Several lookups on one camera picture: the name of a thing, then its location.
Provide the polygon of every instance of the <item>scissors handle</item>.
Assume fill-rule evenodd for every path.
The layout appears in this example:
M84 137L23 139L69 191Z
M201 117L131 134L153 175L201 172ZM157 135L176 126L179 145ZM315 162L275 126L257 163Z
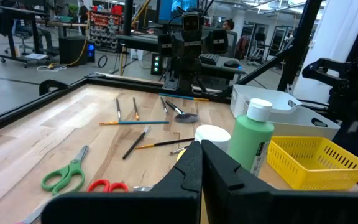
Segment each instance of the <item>scissors handle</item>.
M56 185L58 185L67 176L68 171L69 171L68 166L69 165L61 168L60 170L55 170L53 172L50 172L48 175L46 175L41 181L41 187L46 191L52 191L53 188L55 188ZM61 179L56 184L47 185L48 180L50 180L54 177L57 177L57 176L60 176Z
M46 181L48 181L49 179L51 179L52 177L55 177L57 175L62 176L62 179L59 182L57 182L55 185L49 185L49 186L47 186L45 184ZM45 190L48 190L48 191L51 191L51 189L52 189L52 194L58 195L58 192L61 189L65 188L68 185L68 183L70 183L71 178L74 175L81 175L80 183L73 190L71 190L71 192L76 192L82 188L82 186L84 185L84 181L85 181L85 174L81 169L81 161L78 159L74 159L74 160L70 161L70 164L68 164L64 168L62 168L60 170L53 171L50 174L46 175L44 177L44 179L42 180L42 188Z
M128 192L128 191L129 191L129 190L128 190L128 186L125 185L124 183L121 183L121 182L111 184L111 185L110 185L110 188L109 188L109 192L113 192L113 191L116 190L116 189L122 189L122 190L124 190L125 192Z
M109 192L110 181L108 180L97 180L93 182L93 184L91 184L90 187L87 189L87 192L93 191L93 189L95 189L99 185L104 185L103 192Z

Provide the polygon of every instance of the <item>wooden tabletop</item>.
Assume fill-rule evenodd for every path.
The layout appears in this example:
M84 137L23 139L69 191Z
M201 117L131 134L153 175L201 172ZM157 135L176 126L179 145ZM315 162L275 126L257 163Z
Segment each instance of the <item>wooden tabletop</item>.
M174 122L175 113L165 115L157 94L85 85L22 119L0 129L0 223L21 221L52 197L40 183L49 172L69 163L84 145L89 151L82 162L85 184L98 179L150 186L160 181L176 162L169 152L188 145L134 151L126 160L122 156L143 131L145 125L99 126L102 121L117 120L115 98L119 99L123 120L134 120L132 97L136 98L141 120L167 120L170 124L153 124L141 142L192 138L199 125L212 124L230 133L234 118L229 105L168 98L183 111L196 113L194 124ZM267 164L260 178L278 189L289 186ZM74 187L79 179L71 182Z

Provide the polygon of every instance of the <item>white lid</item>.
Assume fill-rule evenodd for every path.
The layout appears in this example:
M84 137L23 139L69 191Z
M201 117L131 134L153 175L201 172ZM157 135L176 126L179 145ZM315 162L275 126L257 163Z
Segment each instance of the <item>white lid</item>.
M254 121L266 122L269 119L272 108L273 104L271 102L253 98L248 106L247 117Z
M225 129L213 125L201 125L196 129L195 134L195 141L210 140L223 151L226 151L230 138L230 134Z

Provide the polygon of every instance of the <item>scissors blade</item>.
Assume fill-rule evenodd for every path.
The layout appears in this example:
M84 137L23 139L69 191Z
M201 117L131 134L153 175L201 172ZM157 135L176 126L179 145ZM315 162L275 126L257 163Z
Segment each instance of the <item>scissors blade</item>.
M48 204L48 202L51 201L56 196L54 196L51 199L47 200L45 203L43 203L41 206L39 206L37 209L35 209L32 213L30 213L30 215L28 215L25 219L23 219L23 221L19 222L18 224L31 224L31 223L34 223L39 218L39 216L42 213L42 210L45 208L45 206Z
M90 148L89 146L82 147L81 151L77 154L77 156L74 159L82 161L84 159L86 153L88 152L89 148Z

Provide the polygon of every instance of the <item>camera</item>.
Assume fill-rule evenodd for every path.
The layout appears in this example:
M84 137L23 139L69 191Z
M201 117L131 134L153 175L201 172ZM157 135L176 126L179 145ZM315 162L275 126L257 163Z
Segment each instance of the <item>camera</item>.
M184 32L200 31L200 16L197 12L185 12L181 19Z

